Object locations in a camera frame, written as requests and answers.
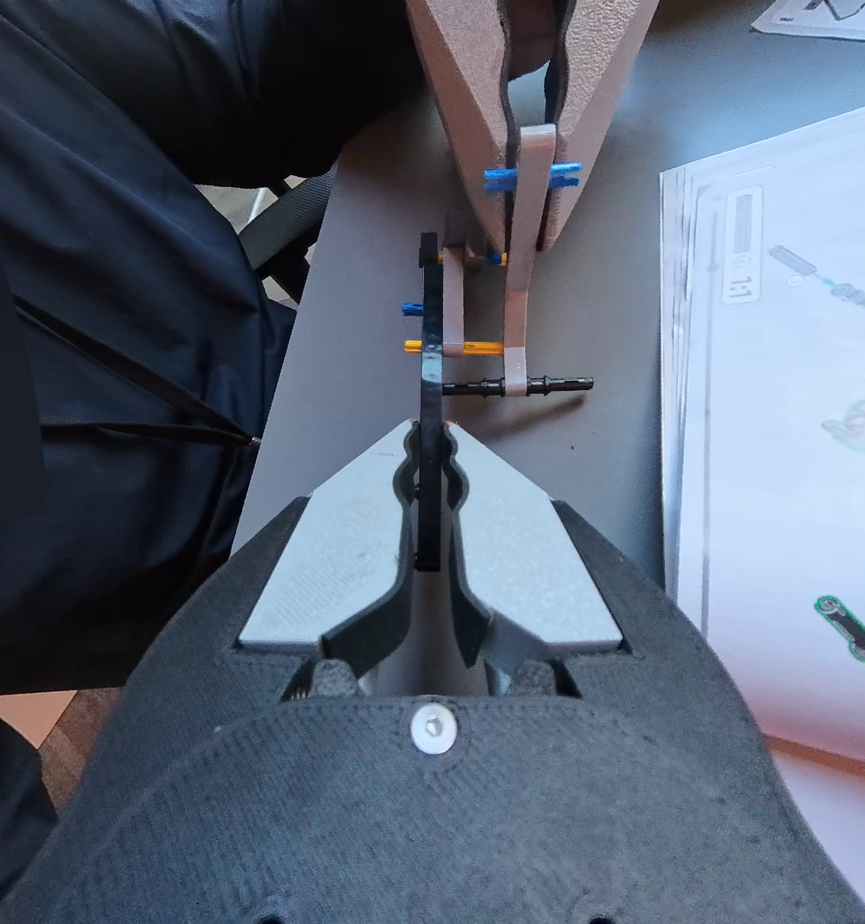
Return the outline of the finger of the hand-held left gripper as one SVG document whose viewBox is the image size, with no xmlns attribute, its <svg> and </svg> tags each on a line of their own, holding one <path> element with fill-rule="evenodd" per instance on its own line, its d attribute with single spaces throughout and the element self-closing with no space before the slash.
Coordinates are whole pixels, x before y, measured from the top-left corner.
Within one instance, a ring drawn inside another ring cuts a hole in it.
<svg viewBox="0 0 865 924">
<path fill-rule="evenodd" d="M 600 153 L 657 1 L 554 1 L 556 40 L 545 78 L 545 119 L 556 163 L 580 163 L 576 187 L 549 191 L 540 248 L 560 237 Z"/>
<path fill-rule="evenodd" d="M 506 251 L 506 196 L 485 191 L 485 173 L 514 158 L 506 4 L 408 1 L 406 9 L 466 195 L 493 247 Z"/>
</svg>

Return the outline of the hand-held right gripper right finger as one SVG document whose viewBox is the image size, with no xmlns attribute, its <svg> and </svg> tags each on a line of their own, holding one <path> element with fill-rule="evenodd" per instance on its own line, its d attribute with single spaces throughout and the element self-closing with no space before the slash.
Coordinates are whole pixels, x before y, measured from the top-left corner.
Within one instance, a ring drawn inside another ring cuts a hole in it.
<svg viewBox="0 0 865 924">
<path fill-rule="evenodd" d="M 552 498 L 456 424 L 443 427 L 452 623 L 465 665 L 611 652 L 623 641 Z"/>
</svg>

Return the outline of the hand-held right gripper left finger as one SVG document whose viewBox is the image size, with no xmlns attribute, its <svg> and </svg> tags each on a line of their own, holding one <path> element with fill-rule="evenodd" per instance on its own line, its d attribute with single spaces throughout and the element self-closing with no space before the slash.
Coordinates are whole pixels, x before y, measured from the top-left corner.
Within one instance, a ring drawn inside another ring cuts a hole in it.
<svg viewBox="0 0 865 924">
<path fill-rule="evenodd" d="M 369 675 L 410 628 L 418 426 L 405 421 L 311 492 L 240 646 Z"/>
</svg>

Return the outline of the black lego axle pin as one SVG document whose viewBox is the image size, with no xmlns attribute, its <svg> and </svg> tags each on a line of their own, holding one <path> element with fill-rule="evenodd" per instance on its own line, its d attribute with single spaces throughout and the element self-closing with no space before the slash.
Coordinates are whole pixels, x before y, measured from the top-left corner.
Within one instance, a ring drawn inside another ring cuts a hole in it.
<svg viewBox="0 0 865 924">
<path fill-rule="evenodd" d="M 524 385 L 509 387 L 505 378 L 483 379 L 472 383 L 445 383 L 441 385 L 444 397 L 530 397 L 546 396 L 559 392 L 584 392 L 594 386 L 591 377 L 556 378 L 527 377 Z"/>
</svg>

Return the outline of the short grey lego beam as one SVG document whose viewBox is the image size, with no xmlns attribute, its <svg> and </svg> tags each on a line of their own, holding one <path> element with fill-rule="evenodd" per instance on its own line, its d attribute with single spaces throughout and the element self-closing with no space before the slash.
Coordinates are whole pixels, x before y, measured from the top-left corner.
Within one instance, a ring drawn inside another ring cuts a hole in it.
<svg viewBox="0 0 865 924">
<path fill-rule="evenodd" d="M 465 353 L 466 245 L 445 247 L 442 268 L 442 353 L 448 358 Z"/>
</svg>

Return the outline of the person's left forearm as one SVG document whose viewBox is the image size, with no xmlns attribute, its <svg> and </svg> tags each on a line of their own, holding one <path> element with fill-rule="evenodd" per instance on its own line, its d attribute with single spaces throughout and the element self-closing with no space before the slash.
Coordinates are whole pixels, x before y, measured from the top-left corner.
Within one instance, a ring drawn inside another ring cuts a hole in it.
<svg viewBox="0 0 865 924">
<path fill-rule="evenodd" d="M 327 171 L 421 93 L 404 2 L 153 2 L 140 123 L 194 183 Z"/>
</svg>

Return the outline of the lego instruction booklet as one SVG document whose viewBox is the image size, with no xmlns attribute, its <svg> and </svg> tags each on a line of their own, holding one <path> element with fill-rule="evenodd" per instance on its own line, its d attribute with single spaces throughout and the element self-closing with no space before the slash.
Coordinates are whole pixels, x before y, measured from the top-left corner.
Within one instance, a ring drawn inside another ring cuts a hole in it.
<svg viewBox="0 0 865 924">
<path fill-rule="evenodd" d="M 865 107 L 660 176 L 666 589 L 767 735 L 865 761 Z"/>
</svg>

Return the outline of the black office chair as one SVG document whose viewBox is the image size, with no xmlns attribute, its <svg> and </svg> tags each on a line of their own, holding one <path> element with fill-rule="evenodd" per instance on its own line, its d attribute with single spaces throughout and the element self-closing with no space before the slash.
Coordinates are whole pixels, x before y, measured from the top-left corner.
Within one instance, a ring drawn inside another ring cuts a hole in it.
<svg viewBox="0 0 865 924">
<path fill-rule="evenodd" d="M 300 303 L 307 283 L 307 251 L 318 240 L 336 169 L 282 191 L 238 234 L 257 277 L 271 277 L 295 304 Z"/>
</svg>

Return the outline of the white printed paper sheet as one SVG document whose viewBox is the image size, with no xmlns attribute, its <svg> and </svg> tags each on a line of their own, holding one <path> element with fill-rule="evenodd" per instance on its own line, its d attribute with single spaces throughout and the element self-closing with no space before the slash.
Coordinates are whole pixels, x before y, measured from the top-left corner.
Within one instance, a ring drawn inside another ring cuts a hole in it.
<svg viewBox="0 0 865 924">
<path fill-rule="evenodd" d="M 752 28 L 760 33 L 865 41 L 865 1 L 777 1 Z"/>
</svg>

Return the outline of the person's dark clothed body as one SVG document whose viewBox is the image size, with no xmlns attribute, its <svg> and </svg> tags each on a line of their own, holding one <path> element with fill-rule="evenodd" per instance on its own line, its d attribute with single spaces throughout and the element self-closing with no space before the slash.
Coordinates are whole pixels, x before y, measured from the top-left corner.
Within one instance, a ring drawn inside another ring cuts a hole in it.
<svg viewBox="0 0 865 924">
<path fill-rule="evenodd" d="M 229 550 L 290 311 L 198 190 L 270 187 L 297 2 L 0 2 L 0 266 L 45 510 L 0 518 L 0 689 L 101 686 Z M 0 903 L 56 814 L 0 719 Z"/>
</svg>

